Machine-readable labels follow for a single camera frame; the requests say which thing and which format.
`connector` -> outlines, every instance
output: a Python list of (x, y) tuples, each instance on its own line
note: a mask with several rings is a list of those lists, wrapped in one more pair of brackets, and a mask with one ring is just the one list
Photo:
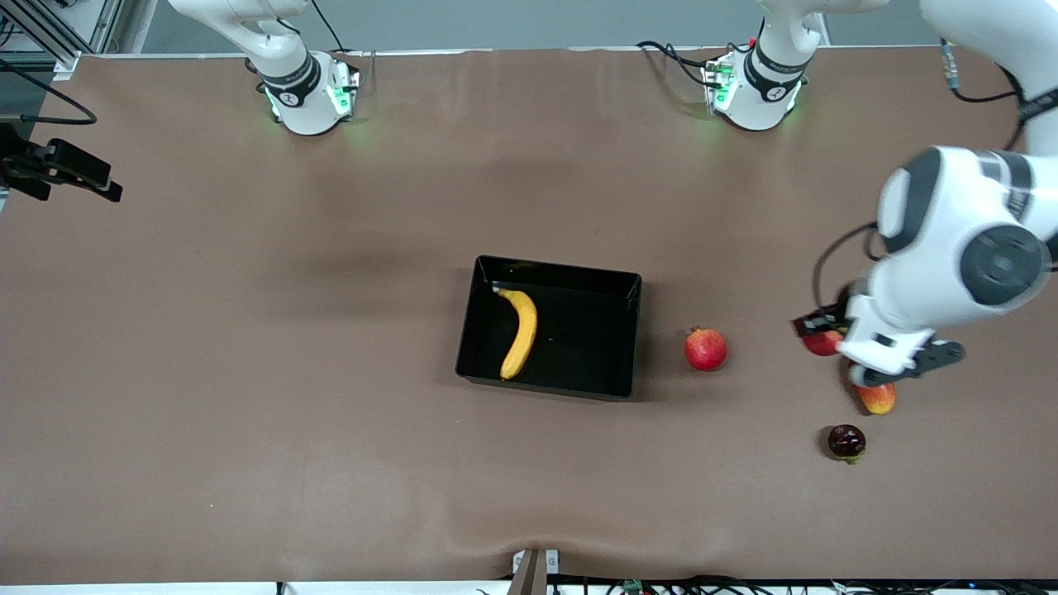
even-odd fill
[(959, 65), (955, 64), (955, 55), (951, 53), (951, 46), (948, 40), (941, 38), (941, 61), (944, 65), (944, 77), (948, 80), (948, 89), (959, 90)]

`metal frame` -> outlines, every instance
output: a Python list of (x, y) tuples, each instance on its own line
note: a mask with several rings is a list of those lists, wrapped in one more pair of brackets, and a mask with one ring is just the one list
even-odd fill
[(0, 0), (0, 11), (42, 50), (39, 53), (13, 54), (11, 61), (54, 61), (56, 72), (72, 72), (80, 54), (106, 51), (124, 2), (105, 0), (91, 38), (85, 39), (43, 0)]

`apple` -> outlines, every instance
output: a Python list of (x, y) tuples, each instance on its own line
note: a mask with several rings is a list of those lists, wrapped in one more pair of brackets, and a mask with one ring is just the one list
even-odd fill
[(892, 382), (880, 386), (856, 386), (863, 407), (874, 415), (886, 415), (896, 404), (896, 386)]
[(841, 333), (837, 330), (827, 330), (817, 335), (802, 337), (801, 342), (804, 347), (817, 356), (824, 358), (838, 355), (838, 345), (841, 344)]
[(694, 369), (716, 369), (727, 359), (727, 341), (716, 330), (695, 326), (683, 343), (683, 355)]

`red apple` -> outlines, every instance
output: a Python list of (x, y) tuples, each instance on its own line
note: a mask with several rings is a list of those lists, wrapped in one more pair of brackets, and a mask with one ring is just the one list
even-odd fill
[(709, 372), (716, 369), (727, 359), (727, 341), (724, 336), (711, 328), (691, 329), (691, 336), (683, 343), (683, 355), (687, 363), (694, 369)]
[(838, 345), (841, 344), (841, 333), (837, 330), (827, 330), (817, 335), (802, 337), (801, 342), (809, 351), (824, 358), (838, 355)]

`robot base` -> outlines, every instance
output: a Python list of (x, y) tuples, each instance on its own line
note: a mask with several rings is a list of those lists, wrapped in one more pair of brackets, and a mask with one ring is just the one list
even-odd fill
[(271, 92), (266, 93), (272, 103), (275, 121), (285, 124), (291, 132), (305, 136), (322, 134), (339, 122), (351, 120), (360, 87), (360, 72), (351, 72), (349, 65), (324, 52), (310, 53), (320, 62), (322, 76), (300, 107), (286, 106)]
[(728, 52), (701, 68), (701, 79), (719, 86), (718, 89), (706, 87), (706, 106), (710, 115), (722, 113), (740, 128), (767, 130), (776, 127), (794, 109), (802, 84), (799, 83), (781, 101), (764, 101), (760, 91), (737, 74), (743, 72), (749, 56), (749, 53)]

